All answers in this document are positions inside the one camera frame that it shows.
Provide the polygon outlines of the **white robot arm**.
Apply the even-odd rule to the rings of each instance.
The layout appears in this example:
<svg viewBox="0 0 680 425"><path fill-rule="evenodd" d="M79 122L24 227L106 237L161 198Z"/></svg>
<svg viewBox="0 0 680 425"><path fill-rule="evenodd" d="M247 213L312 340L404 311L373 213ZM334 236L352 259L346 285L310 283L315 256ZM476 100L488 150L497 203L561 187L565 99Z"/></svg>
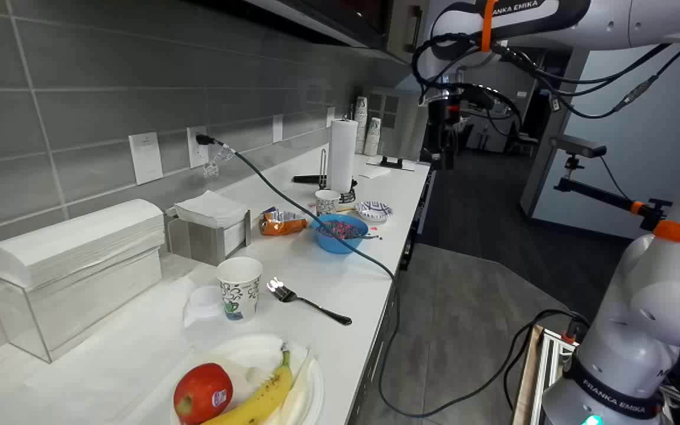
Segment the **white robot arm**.
<svg viewBox="0 0 680 425"><path fill-rule="evenodd" d="M516 39L621 48L680 41L680 0L453 0L413 53L425 89L439 64L510 56ZM603 305L563 378L543 394L551 425L660 425L667 373L680 355L680 198L621 254Z"/></svg>

